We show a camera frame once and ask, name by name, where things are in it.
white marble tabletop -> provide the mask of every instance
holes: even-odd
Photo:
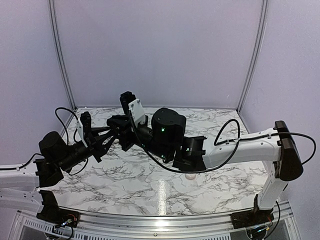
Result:
[[[157,109],[144,108],[149,120]],[[222,125],[232,118],[239,120],[241,134],[247,133],[235,110],[173,109],[187,118],[187,137],[215,137]],[[80,116],[85,111],[91,114],[92,127],[104,127],[112,115],[123,114],[121,108],[80,108],[76,114]],[[75,127],[73,119],[68,128],[70,139]],[[231,124],[222,135],[236,136],[236,132],[236,125]],[[71,173],[80,170],[83,164],[75,166]],[[189,180],[184,174],[162,169],[136,146],[122,151],[117,141],[102,157],[102,162],[97,163],[91,157],[81,173],[63,174],[64,179],[57,185],[46,188],[53,191],[60,206],[145,216],[201,215],[251,208],[255,195],[267,179],[263,163],[255,161],[227,164]]]

white wall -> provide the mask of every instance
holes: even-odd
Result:
[[[78,106],[236,108],[261,0],[56,1],[64,60]]]
[[[62,129],[54,110],[69,104],[47,1],[0,3],[0,102],[0,165],[25,163],[45,134]],[[8,239],[15,212],[0,208],[1,240]]]
[[[270,1],[257,68],[241,115],[250,132],[284,120],[292,132],[320,145],[320,1]],[[294,138],[302,160],[312,143]],[[302,240],[320,235],[320,155],[283,193],[289,199]]]

vertical metal pole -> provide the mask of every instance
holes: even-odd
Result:
[[[247,95],[249,92],[249,88],[250,88],[250,85],[251,85],[251,82],[252,82],[252,79],[253,79],[253,76],[255,73],[258,56],[259,56],[259,53],[261,50],[261,46],[262,46],[262,42],[263,42],[263,38],[264,38],[264,34],[265,34],[268,7],[269,7],[269,0],[262,0],[259,26],[258,26],[256,39],[255,39],[253,53],[252,53],[249,69],[248,69],[248,72],[247,72],[247,75],[245,78],[242,93],[240,96],[240,100],[239,100],[239,103],[238,103],[238,106],[236,109],[239,114],[245,104],[245,101],[246,101],[246,98],[247,98]]]
[[[62,49],[61,49],[54,0],[48,0],[48,6],[49,6],[49,17],[50,17],[52,34],[53,34],[54,47],[55,47],[55,51],[57,54],[57,59],[58,59],[58,64],[59,64],[59,68],[61,71],[63,85],[65,88],[65,92],[66,92],[70,107],[72,108],[72,110],[76,110],[77,106],[75,103],[74,96],[72,94],[71,85],[70,85],[67,69],[65,66],[65,61],[64,61]]]

robotic arm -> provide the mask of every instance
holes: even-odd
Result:
[[[92,127],[88,112],[81,114],[77,131],[81,141],[67,145],[53,131],[39,142],[42,159],[36,159],[26,167],[2,166],[0,171],[0,202],[8,208],[36,211],[39,219],[62,226],[76,227],[79,213],[61,209],[50,191],[35,188],[50,187],[63,179],[62,171],[69,173],[72,167],[94,156],[97,162],[119,140],[123,151],[137,145],[162,167],[176,173],[202,173],[222,167],[224,164],[249,161],[271,161],[272,169],[263,190],[254,199],[254,208],[231,215],[235,229],[250,227],[274,219],[272,211],[280,193],[288,182],[303,173],[303,166],[291,133],[285,122],[276,121],[274,128],[238,139],[219,138],[219,142],[205,136],[186,137],[186,118],[177,112],[160,108],[151,119],[139,99],[131,92],[121,94],[124,115],[114,115],[107,120],[107,127]],[[173,162],[179,170],[167,168],[164,163]],[[22,190],[11,189],[22,187]]]

gray marble vein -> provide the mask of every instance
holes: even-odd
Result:
[[[157,108],[144,110],[151,120]],[[187,118],[187,137],[215,137],[222,125],[232,118],[240,121],[241,134],[247,133],[234,110],[174,110]],[[112,115],[123,114],[121,108],[81,108],[76,114],[80,116],[85,111],[91,114],[93,127],[106,126]],[[75,127],[73,119],[68,128],[71,139]],[[237,127],[232,123],[222,135],[236,134]],[[74,167],[72,172],[80,170],[83,164]],[[122,215],[180,216],[250,208],[266,179],[263,163],[255,161],[227,164],[189,180],[184,174],[160,168],[136,146],[122,151],[116,141],[102,162],[97,163],[91,157],[84,171],[75,176],[64,173],[62,181],[46,189],[53,191],[59,205],[64,207]]]

